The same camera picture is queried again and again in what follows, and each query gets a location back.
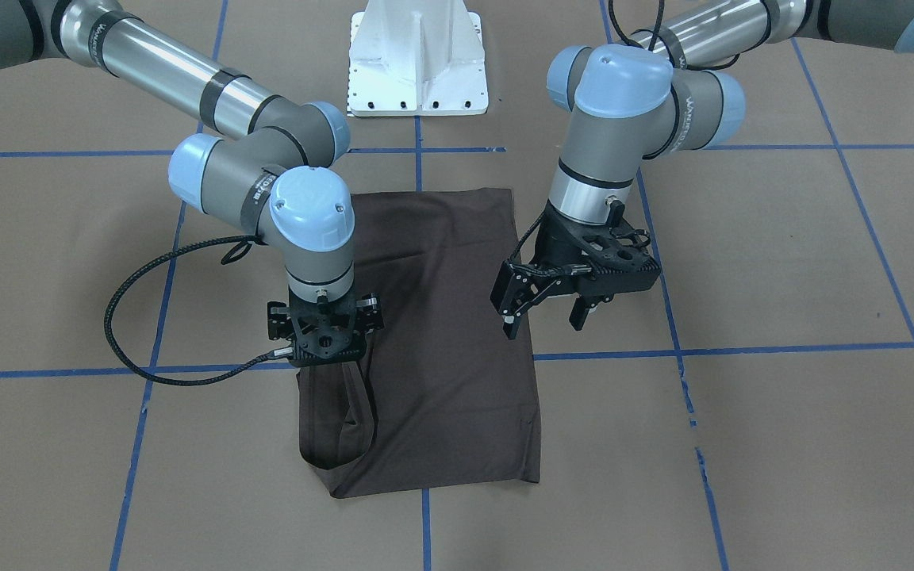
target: robotic arm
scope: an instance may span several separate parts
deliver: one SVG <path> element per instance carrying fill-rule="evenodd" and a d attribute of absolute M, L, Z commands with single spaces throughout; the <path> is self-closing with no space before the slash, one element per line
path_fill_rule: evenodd
<path fill-rule="evenodd" d="M 0 0 L 0 69 L 50 57 L 99 67 L 228 137 L 183 141 L 171 188 L 283 253 L 289 304 L 268 304 L 268 333 L 291 341 L 295 366 L 365 354 L 365 333 L 382 321 L 376 297 L 353 293 L 351 195 L 326 170 L 351 143 L 337 108 L 294 104 L 115 0 Z"/>
<path fill-rule="evenodd" d="M 792 36 L 914 53 L 914 0 L 716 0 L 634 32 L 634 47 L 577 46 L 555 57 L 548 93 L 570 111 L 570 127 L 530 231 L 538 228 L 536 253 L 519 263 L 518 247 L 493 286 L 509 339 L 547 297 L 576 293 L 570 325 L 579 331 L 599 303 L 654 285 L 661 267 L 647 233 L 623 218 L 639 165 L 732 137 L 746 95 L 729 75 L 705 68 Z M 652 37 L 653 51 L 645 50 Z"/>

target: folded fabric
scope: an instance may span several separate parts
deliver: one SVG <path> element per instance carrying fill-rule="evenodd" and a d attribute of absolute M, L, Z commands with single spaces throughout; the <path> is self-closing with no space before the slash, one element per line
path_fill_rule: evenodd
<path fill-rule="evenodd" d="M 335 498 L 540 475 L 531 340 L 489 295 L 517 242 L 511 193 L 355 195 L 355 285 L 385 328 L 355 364 L 298 373 L 301 455 Z"/>

